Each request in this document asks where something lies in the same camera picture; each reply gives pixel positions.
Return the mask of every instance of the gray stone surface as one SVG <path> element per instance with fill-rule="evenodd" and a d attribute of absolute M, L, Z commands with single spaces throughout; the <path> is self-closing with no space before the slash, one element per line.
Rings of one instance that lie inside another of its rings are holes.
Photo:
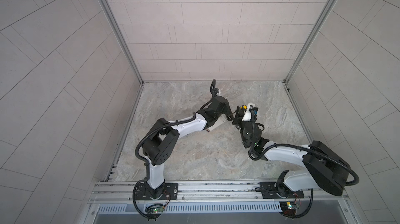
<path fill-rule="evenodd" d="M 210 82 L 145 83 L 130 127 L 115 181 L 137 181 L 146 175 L 143 162 L 135 157 L 137 143 L 161 117 L 179 120 L 192 115 L 210 97 Z M 255 103 L 257 122 L 265 125 L 262 136 L 271 141 L 308 144 L 283 83 L 218 82 L 232 111 L 236 106 Z M 231 122 L 211 132 L 194 132 L 181 138 L 165 162 L 166 180 L 277 178 L 285 170 L 299 167 L 279 161 L 252 161 L 242 145 L 240 133 Z"/>

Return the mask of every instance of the black bracket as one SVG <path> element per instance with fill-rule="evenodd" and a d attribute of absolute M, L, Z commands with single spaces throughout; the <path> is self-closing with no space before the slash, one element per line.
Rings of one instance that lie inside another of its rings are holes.
<path fill-rule="evenodd" d="M 170 200 L 176 200 L 178 195 L 178 184 L 177 183 L 166 183 L 164 186 L 164 190 L 167 191 L 170 195 Z M 136 194 L 136 200 L 154 200 L 151 198 L 151 193 L 146 190 L 145 183 L 141 183 Z M 167 196 L 165 194 L 161 194 L 160 198 L 156 200 L 167 200 Z"/>
<path fill-rule="evenodd" d="M 276 190 L 275 182 L 260 182 L 260 188 L 270 190 L 270 191 L 275 191 Z M 285 198 L 280 197 L 275 192 L 261 191 L 261 193 L 262 193 L 263 199 L 285 199 Z M 297 198 L 304 198 L 304 194 L 303 194 L 302 190 L 293 192 L 290 189 L 287 189 L 287 194 L 289 195 L 289 198 L 295 198 L 296 196 L 294 195 L 294 193 L 297 194 Z"/>

